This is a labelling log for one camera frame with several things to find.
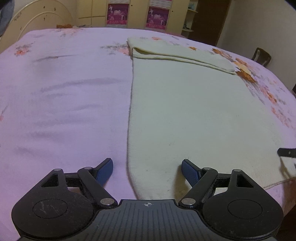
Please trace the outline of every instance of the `wooden door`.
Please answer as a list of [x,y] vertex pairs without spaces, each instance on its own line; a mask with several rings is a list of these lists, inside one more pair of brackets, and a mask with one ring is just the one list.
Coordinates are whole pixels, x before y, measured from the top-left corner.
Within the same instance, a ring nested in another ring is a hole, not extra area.
[[189,39],[216,46],[220,37],[230,0],[198,0]]

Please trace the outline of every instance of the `chair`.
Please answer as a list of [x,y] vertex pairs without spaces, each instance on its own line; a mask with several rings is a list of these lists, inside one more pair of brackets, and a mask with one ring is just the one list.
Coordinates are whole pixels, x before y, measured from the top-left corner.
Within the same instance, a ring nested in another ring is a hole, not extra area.
[[257,63],[259,63],[259,64],[263,65],[264,67],[266,67],[268,65],[268,63],[270,62],[270,60],[271,60],[271,56],[265,50],[263,50],[261,48],[257,48],[255,53],[254,53],[254,56],[253,56],[252,60],[254,60]]

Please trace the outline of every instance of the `poster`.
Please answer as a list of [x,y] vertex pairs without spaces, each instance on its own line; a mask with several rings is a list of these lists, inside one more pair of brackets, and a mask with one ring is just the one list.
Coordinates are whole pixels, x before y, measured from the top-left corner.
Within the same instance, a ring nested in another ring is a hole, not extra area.
[[172,0],[150,0],[149,6],[170,9],[172,6]]
[[127,25],[128,7],[126,3],[108,4],[107,25]]
[[169,9],[149,6],[146,28],[165,30]]

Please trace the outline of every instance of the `crosshair symbol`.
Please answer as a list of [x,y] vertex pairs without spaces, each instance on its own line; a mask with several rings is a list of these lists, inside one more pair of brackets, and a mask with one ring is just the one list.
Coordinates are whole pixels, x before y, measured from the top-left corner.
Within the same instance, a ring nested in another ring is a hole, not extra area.
[[146,203],[144,203],[144,205],[145,205],[146,207],[150,207],[150,206],[153,205],[153,204],[150,203],[150,202],[146,202]]

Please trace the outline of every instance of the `cream headboard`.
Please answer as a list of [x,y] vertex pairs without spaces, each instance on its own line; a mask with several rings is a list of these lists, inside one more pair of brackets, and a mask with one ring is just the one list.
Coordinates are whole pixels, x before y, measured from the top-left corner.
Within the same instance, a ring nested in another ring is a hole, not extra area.
[[74,24],[64,4],[57,0],[36,0],[19,10],[0,38],[0,53],[32,30],[56,28],[57,24]]

